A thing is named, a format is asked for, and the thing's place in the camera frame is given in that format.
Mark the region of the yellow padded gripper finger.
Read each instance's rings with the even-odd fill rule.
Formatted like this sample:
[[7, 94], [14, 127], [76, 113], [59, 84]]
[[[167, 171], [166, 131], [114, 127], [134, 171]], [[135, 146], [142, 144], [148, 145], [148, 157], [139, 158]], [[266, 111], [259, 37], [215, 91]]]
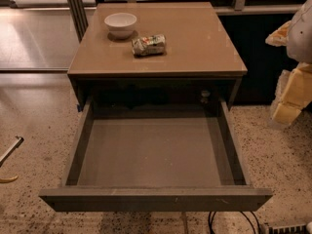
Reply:
[[282, 71], [271, 104], [271, 119], [289, 126], [311, 101], [312, 64], [300, 62], [293, 71]]
[[288, 30], [290, 24], [290, 21], [282, 24], [278, 29], [267, 36], [265, 43], [274, 47], [286, 46], [288, 42]]

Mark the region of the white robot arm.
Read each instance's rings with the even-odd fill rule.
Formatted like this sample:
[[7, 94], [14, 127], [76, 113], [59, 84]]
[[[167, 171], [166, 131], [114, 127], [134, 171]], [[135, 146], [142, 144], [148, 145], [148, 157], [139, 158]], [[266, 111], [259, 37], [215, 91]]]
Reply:
[[272, 32], [265, 43], [285, 46], [289, 58], [298, 62], [292, 70], [283, 70], [270, 107], [270, 122], [285, 128], [312, 102], [312, 0], [306, 0], [291, 20]]

